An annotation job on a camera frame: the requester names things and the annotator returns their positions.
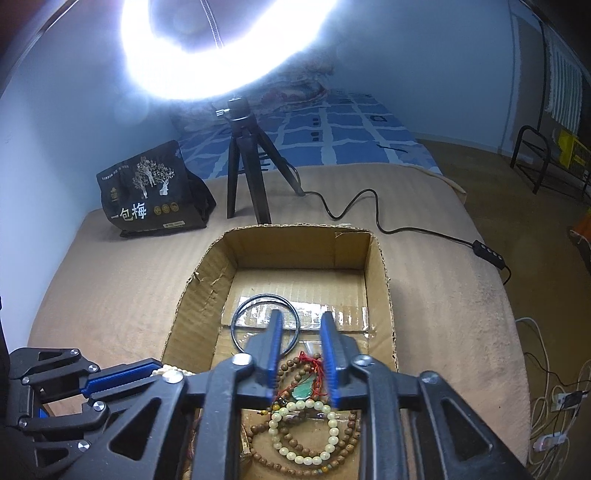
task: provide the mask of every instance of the baseboard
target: baseboard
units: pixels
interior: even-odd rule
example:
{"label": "baseboard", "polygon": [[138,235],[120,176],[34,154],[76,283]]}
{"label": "baseboard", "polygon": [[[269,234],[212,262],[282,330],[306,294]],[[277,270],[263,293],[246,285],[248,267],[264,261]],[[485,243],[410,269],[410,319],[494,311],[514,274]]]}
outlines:
{"label": "baseboard", "polygon": [[[496,153],[498,155],[503,155],[504,157],[511,158],[513,156],[512,150],[505,150],[500,148],[491,147],[489,145],[483,145],[477,142],[470,142],[468,140],[460,140],[459,138],[450,138],[450,137],[442,137],[441,135],[431,135],[431,134],[423,134],[418,132],[412,132],[413,135],[416,137],[417,140],[427,140],[432,142],[443,142],[443,143],[451,143],[454,145],[461,145],[462,147],[470,147],[476,148],[477,150],[484,150],[485,152]],[[532,164],[534,162],[534,157],[519,153],[518,157],[520,160],[525,161],[526,163]]]}

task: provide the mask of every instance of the mattress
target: mattress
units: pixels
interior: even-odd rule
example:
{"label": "mattress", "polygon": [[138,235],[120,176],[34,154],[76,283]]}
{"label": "mattress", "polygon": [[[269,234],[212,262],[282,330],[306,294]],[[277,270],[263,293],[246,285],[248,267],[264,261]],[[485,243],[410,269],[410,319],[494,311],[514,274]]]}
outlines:
{"label": "mattress", "polygon": [[[354,192],[374,188],[386,229],[418,226],[482,240],[450,184],[425,170],[373,163],[302,167],[300,174],[306,189],[322,192],[338,211]],[[297,197],[279,172],[264,177],[274,223],[336,223],[319,198]],[[79,348],[101,367],[160,358],[186,282],[208,246],[225,231],[256,224],[244,176],[232,219],[226,218],[226,180],[207,185],[217,208],[203,230],[122,239],[101,210],[90,212],[51,281],[29,345]],[[371,197],[362,196],[338,223],[369,230],[378,239],[400,371],[442,374],[524,460],[530,432],[527,376],[497,269],[464,245],[420,233],[380,233]],[[77,410],[70,402],[54,411],[74,413],[79,405],[80,400]]]}
{"label": "mattress", "polygon": [[[371,95],[331,91],[318,106],[258,117],[294,167],[393,163],[441,173],[435,160],[394,114]],[[183,135],[178,143],[189,170],[202,179],[228,175],[230,128],[218,125]],[[264,170],[275,165],[262,159]]]}

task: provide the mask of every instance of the glowing light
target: glowing light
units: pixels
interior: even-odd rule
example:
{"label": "glowing light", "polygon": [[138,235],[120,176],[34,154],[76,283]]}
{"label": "glowing light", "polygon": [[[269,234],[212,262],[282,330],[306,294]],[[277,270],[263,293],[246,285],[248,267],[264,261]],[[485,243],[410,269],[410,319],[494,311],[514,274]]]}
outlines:
{"label": "glowing light", "polygon": [[150,29],[150,0],[126,0],[121,37],[131,77],[155,96],[198,100],[233,92],[306,48],[337,0],[277,0],[244,37],[188,53]]}

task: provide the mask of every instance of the green pendant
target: green pendant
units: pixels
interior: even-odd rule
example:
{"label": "green pendant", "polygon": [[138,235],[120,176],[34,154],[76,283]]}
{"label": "green pendant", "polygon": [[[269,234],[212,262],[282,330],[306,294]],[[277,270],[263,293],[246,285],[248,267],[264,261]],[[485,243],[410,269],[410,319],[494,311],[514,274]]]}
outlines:
{"label": "green pendant", "polygon": [[316,378],[316,374],[310,375],[306,381],[299,384],[297,387],[294,388],[293,393],[291,394],[294,399],[297,400],[308,400],[312,396],[312,383],[314,383],[314,379]]}

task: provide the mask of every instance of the extension socket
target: extension socket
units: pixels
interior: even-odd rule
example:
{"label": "extension socket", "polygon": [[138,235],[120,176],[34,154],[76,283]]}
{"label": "extension socket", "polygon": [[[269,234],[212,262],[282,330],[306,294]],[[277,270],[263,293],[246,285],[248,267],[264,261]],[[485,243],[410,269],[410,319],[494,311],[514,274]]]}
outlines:
{"label": "extension socket", "polygon": [[552,400],[552,411],[564,411],[577,408],[581,403],[581,400],[584,398],[587,398],[587,394],[583,394],[581,391],[556,394]]}
{"label": "extension socket", "polygon": [[566,442],[566,435],[562,432],[554,432],[548,435],[541,436],[534,442],[534,451],[545,452],[556,445],[561,445]]}

